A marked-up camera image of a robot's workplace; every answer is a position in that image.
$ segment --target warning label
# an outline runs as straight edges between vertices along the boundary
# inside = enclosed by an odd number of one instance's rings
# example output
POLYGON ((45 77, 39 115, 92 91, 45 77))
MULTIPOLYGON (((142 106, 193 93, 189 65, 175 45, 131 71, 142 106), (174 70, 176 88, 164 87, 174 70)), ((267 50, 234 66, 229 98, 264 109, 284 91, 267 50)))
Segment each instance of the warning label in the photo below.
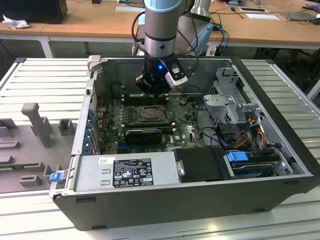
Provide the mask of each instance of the warning label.
POLYGON ((113 186, 126 188, 153 185, 151 159, 115 160, 113 162, 113 186))

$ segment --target screw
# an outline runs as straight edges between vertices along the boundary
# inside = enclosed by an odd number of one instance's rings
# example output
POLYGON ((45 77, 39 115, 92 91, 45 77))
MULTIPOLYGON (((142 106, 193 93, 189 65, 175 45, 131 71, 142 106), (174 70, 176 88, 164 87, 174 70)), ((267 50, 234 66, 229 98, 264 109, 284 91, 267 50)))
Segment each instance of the screw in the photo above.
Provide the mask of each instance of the screw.
POLYGON ((185 173, 184 173, 184 170, 183 170, 183 169, 179 168, 177 171, 178 171, 178 175, 179 175, 180 177, 182 177, 182 176, 184 176, 184 175, 185 175, 185 173))

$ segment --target blue cable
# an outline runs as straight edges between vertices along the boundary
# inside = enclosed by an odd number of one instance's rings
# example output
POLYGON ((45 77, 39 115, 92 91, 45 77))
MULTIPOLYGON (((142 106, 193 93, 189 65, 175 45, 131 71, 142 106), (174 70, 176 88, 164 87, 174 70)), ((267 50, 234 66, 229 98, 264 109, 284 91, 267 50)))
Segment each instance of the blue cable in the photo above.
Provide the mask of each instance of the blue cable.
POLYGON ((224 55, 225 53, 225 50, 226 50, 226 47, 227 47, 227 34, 226 34, 226 31, 223 30, 223 28, 221 28, 220 26, 216 25, 216 24, 213 24, 213 26, 215 26, 217 29, 220 30, 220 32, 223 34, 223 37, 224 37, 224 47, 223 47, 223 50, 221 52, 221 56, 224 55))

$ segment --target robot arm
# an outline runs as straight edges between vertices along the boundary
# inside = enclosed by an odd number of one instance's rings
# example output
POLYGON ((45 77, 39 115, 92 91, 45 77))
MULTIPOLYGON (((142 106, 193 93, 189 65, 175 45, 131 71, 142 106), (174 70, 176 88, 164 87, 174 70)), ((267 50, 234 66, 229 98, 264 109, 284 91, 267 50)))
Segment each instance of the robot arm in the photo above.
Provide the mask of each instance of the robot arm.
MULTIPOLYGON (((127 0, 142 4, 141 0, 127 0)), ((187 82, 192 71, 185 72, 174 54, 180 16, 195 0, 144 0, 144 68, 135 84, 146 94, 160 95, 187 82)))

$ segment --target blue latch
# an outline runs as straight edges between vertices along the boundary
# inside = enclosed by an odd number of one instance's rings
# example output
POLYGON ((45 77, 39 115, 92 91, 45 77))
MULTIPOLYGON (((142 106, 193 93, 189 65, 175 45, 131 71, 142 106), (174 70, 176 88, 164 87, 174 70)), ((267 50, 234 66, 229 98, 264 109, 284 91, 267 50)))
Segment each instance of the blue latch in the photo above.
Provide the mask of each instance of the blue latch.
POLYGON ((63 172, 54 172, 54 173, 51 173, 49 180, 51 183, 56 183, 56 182, 60 183, 64 181, 63 176, 64 176, 63 172))
POLYGON ((229 162, 249 161, 244 151, 231 151, 226 156, 229 162))

